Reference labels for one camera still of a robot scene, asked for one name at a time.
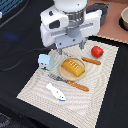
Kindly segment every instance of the placemat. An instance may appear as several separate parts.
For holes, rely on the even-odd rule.
[[[94,128],[118,47],[88,40],[83,50],[80,50],[79,46],[76,45],[65,48],[63,51],[73,54],[74,56],[79,55],[96,59],[91,55],[91,48],[93,46],[99,46],[104,50],[103,56],[97,59],[101,61],[101,65],[85,62],[85,77],[75,81],[87,86],[89,88],[88,92],[79,90],[61,81],[52,80],[48,77],[50,72],[60,76],[58,70],[59,63],[67,58],[66,55],[59,55],[56,50],[51,50],[49,55],[52,55],[54,58],[52,70],[46,71],[38,68],[18,94],[17,98],[78,128]],[[66,101],[55,99],[51,92],[46,89],[46,84],[48,83],[52,83],[54,87],[60,89],[66,96]]]

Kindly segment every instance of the white robot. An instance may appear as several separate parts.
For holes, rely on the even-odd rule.
[[[54,0],[54,5],[41,13],[41,38],[45,47],[55,46],[59,54],[65,47],[84,44],[100,30],[102,11],[86,14],[87,0]]]

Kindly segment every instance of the black cable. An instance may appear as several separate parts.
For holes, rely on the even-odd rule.
[[[7,24],[10,20],[12,20],[13,18],[15,18],[17,15],[19,15],[28,5],[29,0],[27,1],[27,3],[21,8],[21,10],[19,10],[16,14],[14,14],[12,17],[10,17],[9,19],[7,19],[5,22],[3,22],[2,24],[0,24],[0,28],[3,27],[5,24]]]
[[[4,127],[8,126],[10,124],[10,122],[11,122],[11,118],[9,118],[8,116],[6,116],[6,115],[4,115],[2,113],[0,113],[0,116],[3,116],[3,117],[6,118],[5,121],[0,122],[0,128],[4,128]]]
[[[28,52],[26,53],[26,55],[25,55],[17,64],[15,64],[14,66],[12,66],[12,67],[10,67],[10,68],[7,68],[7,69],[3,69],[3,70],[0,69],[0,72],[9,71],[9,70],[11,70],[11,69],[17,67],[17,66],[27,57],[27,55],[30,54],[31,52],[35,52],[35,51],[40,51],[40,52],[42,52],[42,51],[44,51],[44,50],[49,50],[49,48],[48,48],[48,47],[46,47],[46,48],[37,48],[37,49],[32,49],[32,50],[28,51]]]

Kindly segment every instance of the fish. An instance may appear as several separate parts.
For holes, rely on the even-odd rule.
[[[46,88],[51,91],[53,96],[58,99],[59,101],[66,101],[65,95],[58,89],[55,88],[51,83],[46,85]]]

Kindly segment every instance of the bread loaf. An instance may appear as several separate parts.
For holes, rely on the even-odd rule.
[[[85,71],[84,67],[76,63],[71,58],[65,60],[62,63],[62,67],[68,70],[70,73],[72,73],[76,77],[79,77]]]

